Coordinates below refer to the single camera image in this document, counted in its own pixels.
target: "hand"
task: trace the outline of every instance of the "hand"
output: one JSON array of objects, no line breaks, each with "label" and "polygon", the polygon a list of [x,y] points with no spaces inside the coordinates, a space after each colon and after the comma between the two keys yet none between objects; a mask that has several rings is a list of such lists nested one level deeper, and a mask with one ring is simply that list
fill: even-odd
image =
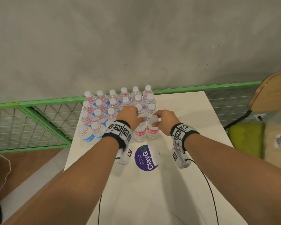
[{"label": "hand", "polygon": [[181,123],[172,110],[158,110],[155,115],[161,121],[152,123],[152,126],[158,127],[167,136],[171,136],[171,129],[175,124]]},{"label": "hand", "polygon": [[138,118],[138,109],[135,106],[123,106],[119,112],[116,120],[122,120],[128,122],[132,131],[143,121],[146,121],[145,117]]}]

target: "chair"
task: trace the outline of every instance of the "chair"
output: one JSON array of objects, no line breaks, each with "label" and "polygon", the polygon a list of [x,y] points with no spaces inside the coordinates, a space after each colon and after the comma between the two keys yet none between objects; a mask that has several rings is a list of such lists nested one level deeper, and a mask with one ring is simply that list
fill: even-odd
[{"label": "chair", "polygon": [[254,112],[281,110],[281,72],[266,78],[253,94],[248,111],[240,118],[231,122],[224,129],[233,146],[243,152],[262,157],[264,123],[239,123]]}]

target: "person's left hand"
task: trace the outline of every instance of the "person's left hand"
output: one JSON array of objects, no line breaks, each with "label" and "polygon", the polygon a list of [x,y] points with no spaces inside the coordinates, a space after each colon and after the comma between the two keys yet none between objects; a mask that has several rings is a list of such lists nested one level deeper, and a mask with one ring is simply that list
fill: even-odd
[{"label": "person's left hand", "polygon": [[134,131],[141,122],[146,121],[146,118],[138,117],[138,109],[135,106],[123,106],[116,120],[128,122],[131,130]]}]

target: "green cushion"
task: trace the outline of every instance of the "green cushion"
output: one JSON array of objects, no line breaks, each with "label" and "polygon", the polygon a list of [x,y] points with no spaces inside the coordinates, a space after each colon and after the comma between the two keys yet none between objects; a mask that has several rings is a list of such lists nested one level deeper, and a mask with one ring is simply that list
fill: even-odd
[{"label": "green cushion", "polygon": [[228,136],[233,147],[261,158],[264,123],[240,123],[229,128]]}]

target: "purple sticker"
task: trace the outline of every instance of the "purple sticker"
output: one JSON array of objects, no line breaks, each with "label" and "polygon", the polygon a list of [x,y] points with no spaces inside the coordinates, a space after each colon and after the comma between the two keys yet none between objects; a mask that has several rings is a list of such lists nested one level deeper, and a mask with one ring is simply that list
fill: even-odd
[{"label": "purple sticker", "polygon": [[144,171],[151,171],[158,167],[152,162],[149,145],[139,147],[135,152],[134,159],[136,165]]}]

